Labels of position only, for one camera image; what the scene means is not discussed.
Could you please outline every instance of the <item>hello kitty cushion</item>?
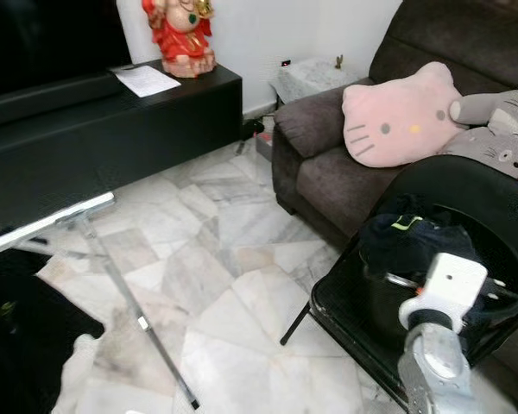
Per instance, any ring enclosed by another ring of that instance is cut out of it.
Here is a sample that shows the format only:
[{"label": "hello kitty cushion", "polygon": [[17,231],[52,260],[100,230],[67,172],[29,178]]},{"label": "hello kitty cushion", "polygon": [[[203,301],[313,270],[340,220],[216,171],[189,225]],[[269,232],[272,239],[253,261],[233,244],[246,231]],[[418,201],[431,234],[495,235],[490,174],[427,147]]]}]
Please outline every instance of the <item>hello kitty cushion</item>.
[{"label": "hello kitty cushion", "polygon": [[431,62],[413,76],[345,89],[345,146],[366,166],[400,166],[435,155],[464,131],[448,113],[460,97],[447,66]]}]

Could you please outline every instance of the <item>metal robot arm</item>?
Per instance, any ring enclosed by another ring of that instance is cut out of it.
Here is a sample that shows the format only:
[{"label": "metal robot arm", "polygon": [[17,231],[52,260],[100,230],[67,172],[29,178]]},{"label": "metal robot arm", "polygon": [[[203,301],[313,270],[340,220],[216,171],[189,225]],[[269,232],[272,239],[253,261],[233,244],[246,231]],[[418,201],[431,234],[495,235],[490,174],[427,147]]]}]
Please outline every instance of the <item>metal robot arm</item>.
[{"label": "metal robot arm", "polygon": [[411,414],[482,413],[458,333],[486,277],[474,261],[438,254],[422,293],[401,305],[399,318],[409,334],[399,374]]}]

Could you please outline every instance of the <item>marble floor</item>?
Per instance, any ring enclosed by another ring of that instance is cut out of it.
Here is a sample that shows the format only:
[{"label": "marble floor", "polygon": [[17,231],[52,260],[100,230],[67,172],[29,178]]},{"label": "marble floor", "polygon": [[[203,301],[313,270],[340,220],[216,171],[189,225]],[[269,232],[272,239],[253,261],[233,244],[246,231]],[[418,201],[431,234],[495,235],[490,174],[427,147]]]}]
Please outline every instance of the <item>marble floor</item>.
[{"label": "marble floor", "polygon": [[[198,396],[198,412],[403,412],[312,319],[279,345],[338,251],[278,206],[253,141],[116,196],[94,225]],[[87,250],[74,231],[47,236],[55,247]],[[106,326],[100,340],[77,340],[54,414],[193,412],[97,262],[54,256],[40,276]],[[477,383],[491,412],[516,412]]]}]

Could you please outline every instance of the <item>small figurine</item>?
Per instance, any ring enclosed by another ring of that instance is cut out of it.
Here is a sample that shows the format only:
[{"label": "small figurine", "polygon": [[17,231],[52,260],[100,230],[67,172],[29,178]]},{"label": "small figurine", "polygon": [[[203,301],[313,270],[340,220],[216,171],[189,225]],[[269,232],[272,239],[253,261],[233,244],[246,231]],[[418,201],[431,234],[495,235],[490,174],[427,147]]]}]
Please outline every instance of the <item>small figurine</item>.
[{"label": "small figurine", "polygon": [[163,54],[163,69],[177,78],[196,78],[215,68],[211,36],[213,9],[210,0],[142,0]]},{"label": "small figurine", "polygon": [[341,56],[336,57],[336,69],[341,69],[342,63],[344,63],[344,56],[341,55]]}]

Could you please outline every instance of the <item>gray plush toy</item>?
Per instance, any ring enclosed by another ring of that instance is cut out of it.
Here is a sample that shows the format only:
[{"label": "gray plush toy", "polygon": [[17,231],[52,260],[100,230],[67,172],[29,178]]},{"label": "gray plush toy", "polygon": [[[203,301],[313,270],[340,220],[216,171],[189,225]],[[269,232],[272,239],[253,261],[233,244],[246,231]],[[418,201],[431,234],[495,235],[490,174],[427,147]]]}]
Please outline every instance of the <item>gray plush toy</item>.
[{"label": "gray plush toy", "polygon": [[472,158],[518,178],[518,91],[461,97],[449,114],[455,122],[487,127],[458,134],[442,154]]}]

